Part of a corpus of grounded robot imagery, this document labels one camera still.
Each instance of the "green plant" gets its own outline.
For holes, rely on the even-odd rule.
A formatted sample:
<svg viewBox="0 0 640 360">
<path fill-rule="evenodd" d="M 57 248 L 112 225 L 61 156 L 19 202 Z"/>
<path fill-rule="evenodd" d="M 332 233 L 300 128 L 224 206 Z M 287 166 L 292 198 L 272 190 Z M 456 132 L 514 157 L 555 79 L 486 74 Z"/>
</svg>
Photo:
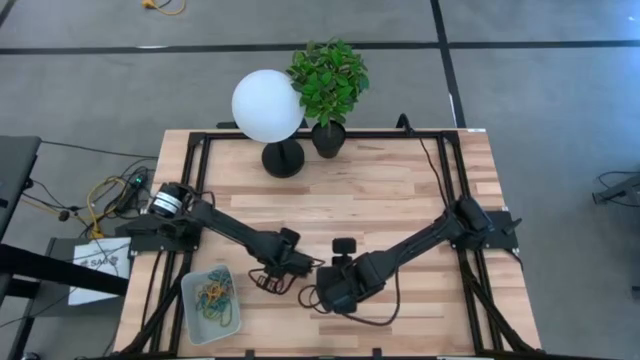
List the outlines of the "green plant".
<svg viewBox="0 0 640 360">
<path fill-rule="evenodd" d="M 293 53 L 293 64 L 287 69 L 293 88 L 302 94 L 305 117 L 317 118 L 322 127 L 330 120 L 345 123 L 344 115 L 369 88 L 367 71 L 362 55 L 354 54 L 342 40 L 324 45 L 310 41 L 306 52 Z"/>
</svg>

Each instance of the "potted plant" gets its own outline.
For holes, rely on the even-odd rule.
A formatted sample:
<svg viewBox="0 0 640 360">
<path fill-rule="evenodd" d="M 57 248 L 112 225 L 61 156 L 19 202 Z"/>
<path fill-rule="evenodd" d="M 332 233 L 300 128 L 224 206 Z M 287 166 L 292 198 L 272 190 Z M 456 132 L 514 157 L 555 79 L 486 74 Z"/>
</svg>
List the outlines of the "potted plant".
<svg viewBox="0 0 640 360">
<path fill-rule="evenodd" d="M 324 45 L 310 41 L 306 52 L 294 52 L 287 73 L 293 88 L 302 94 L 305 117 L 318 121 L 311 139 L 320 156 L 329 159 L 338 155 L 346 138 L 344 115 L 369 88 L 367 71 L 362 56 L 342 40 L 329 40 Z"/>
</svg>

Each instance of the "desk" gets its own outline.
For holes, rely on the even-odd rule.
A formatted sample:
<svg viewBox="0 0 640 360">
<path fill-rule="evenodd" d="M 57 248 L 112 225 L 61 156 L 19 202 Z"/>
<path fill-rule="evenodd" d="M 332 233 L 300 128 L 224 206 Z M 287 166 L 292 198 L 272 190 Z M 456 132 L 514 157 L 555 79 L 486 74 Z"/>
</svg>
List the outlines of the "desk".
<svg viewBox="0 0 640 360">
<path fill-rule="evenodd" d="M 154 179 L 156 190 L 163 182 L 180 181 L 188 136 L 186 130 L 165 133 Z M 485 210 L 501 209 L 504 200 L 487 134 L 459 130 L 459 137 L 473 196 Z M 215 193 L 221 211 L 259 230 L 277 231 L 284 226 L 298 231 L 302 235 L 299 249 L 328 261 L 336 237 L 354 237 L 358 253 L 386 249 L 429 225 L 443 211 L 436 178 L 417 139 L 348 139 L 332 160 L 319 157 L 310 140 L 299 142 L 305 151 L 304 168 L 292 178 L 276 179 L 262 168 L 262 144 L 215 140 L 204 188 Z M 424 143 L 440 169 L 436 142 Z M 199 158 L 194 156 L 192 185 Z M 449 162 L 456 179 L 455 162 L 451 157 Z M 503 250 L 488 250 L 485 256 L 496 305 L 526 342 L 539 347 L 519 264 Z M 135 260 L 116 350 L 128 345 L 140 329 L 155 257 L 141 255 Z M 247 276 L 249 269 L 258 267 L 256 261 L 244 248 L 204 231 L 192 270 L 207 270 L 217 263 L 227 264 L 233 272 L 242 328 L 226 339 L 193 346 L 183 324 L 179 356 L 244 356 L 246 349 L 254 349 L 259 356 L 355 356 L 371 355 L 376 347 L 385 355 L 473 353 L 457 258 L 446 244 L 401 268 L 402 306 L 398 319 L 387 327 L 302 309 L 298 291 L 313 283 L 315 276 L 299 279 L 283 296 L 257 289 Z M 149 314 L 156 306 L 162 269 L 159 266 L 156 273 Z M 381 293 L 360 304 L 359 315 L 386 319 L 394 306 L 391 281 Z M 485 347 L 490 348 L 486 317 L 478 308 Z M 161 350 L 168 348 L 173 314 L 170 308 Z"/>
</svg>

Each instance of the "white globe lamp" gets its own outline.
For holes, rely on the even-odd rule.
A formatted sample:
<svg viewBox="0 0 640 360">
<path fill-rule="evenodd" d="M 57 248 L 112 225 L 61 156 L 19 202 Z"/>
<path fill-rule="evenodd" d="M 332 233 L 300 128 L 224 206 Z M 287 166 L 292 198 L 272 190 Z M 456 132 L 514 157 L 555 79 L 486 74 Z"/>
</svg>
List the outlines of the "white globe lamp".
<svg viewBox="0 0 640 360">
<path fill-rule="evenodd" d="M 245 135 L 267 143 L 262 164 L 269 174 L 286 178 L 302 169 L 304 151 L 289 137 L 300 127 L 304 107 L 287 75 L 258 70 L 245 76 L 233 91 L 231 111 Z"/>
</svg>

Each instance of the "black floor stripe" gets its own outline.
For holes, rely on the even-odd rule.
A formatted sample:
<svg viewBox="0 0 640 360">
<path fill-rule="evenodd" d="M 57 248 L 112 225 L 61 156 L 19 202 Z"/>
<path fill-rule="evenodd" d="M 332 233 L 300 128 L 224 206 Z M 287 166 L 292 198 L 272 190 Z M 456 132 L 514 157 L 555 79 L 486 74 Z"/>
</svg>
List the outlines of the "black floor stripe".
<svg viewBox="0 0 640 360">
<path fill-rule="evenodd" d="M 451 42 L 450 49 L 573 49 L 640 47 L 640 40 Z"/>
<path fill-rule="evenodd" d="M 2 27 L 2 24 L 4 24 L 7 16 L 9 16 L 9 13 L 11 12 L 11 9 L 13 8 L 13 5 L 16 3 L 16 1 L 17 0 L 8 0 L 7 3 L 4 4 L 2 12 L 0 12 L 0 27 Z"/>
<path fill-rule="evenodd" d="M 451 60 L 447 33 L 444 29 L 444 19 L 442 18 L 442 10 L 440 9 L 440 3 L 438 0 L 431 0 L 431 9 L 433 10 L 433 20 L 438 33 L 438 44 L 440 45 L 440 55 L 442 57 L 444 75 L 447 80 L 447 88 L 449 89 L 449 95 L 451 96 L 451 103 L 453 105 L 454 121 L 457 127 L 466 128 L 467 122 L 464 119 L 464 112 L 462 111 L 462 100 L 460 99 L 456 73 L 453 70 L 453 60 Z"/>
<path fill-rule="evenodd" d="M 358 50 L 420 50 L 437 49 L 435 42 L 357 42 Z M 178 45 L 140 47 L 65 47 L 65 48 L 0 48 L 0 55 L 92 55 L 92 54 L 173 54 L 222 53 L 304 50 L 306 44 L 238 44 L 238 45 Z"/>
</svg>

